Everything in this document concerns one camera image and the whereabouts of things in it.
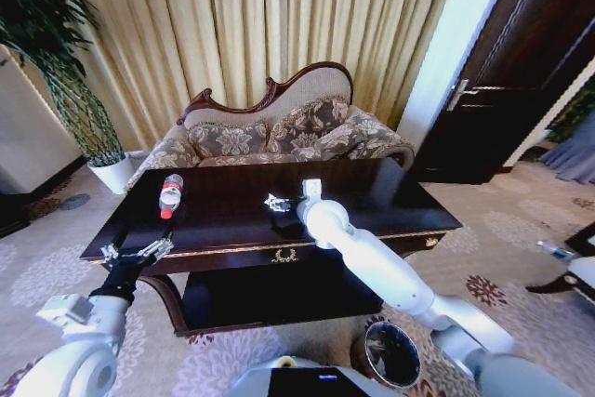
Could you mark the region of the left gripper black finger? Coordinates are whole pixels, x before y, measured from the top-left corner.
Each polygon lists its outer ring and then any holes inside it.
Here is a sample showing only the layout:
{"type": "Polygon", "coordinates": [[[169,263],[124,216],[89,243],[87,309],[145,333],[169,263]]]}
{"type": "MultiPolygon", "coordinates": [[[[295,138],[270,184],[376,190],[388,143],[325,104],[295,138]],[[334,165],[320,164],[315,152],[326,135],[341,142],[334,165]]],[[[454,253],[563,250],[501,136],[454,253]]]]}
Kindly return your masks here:
{"type": "Polygon", "coordinates": [[[141,249],[137,255],[142,258],[163,258],[167,255],[174,247],[172,241],[173,232],[171,230],[166,231],[161,239],[154,241],[141,249]]]}
{"type": "Polygon", "coordinates": [[[122,246],[125,239],[126,233],[121,232],[118,236],[115,237],[115,239],[112,242],[102,246],[100,248],[100,252],[103,255],[103,260],[111,261],[113,259],[118,258],[119,249],[122,246]]]}

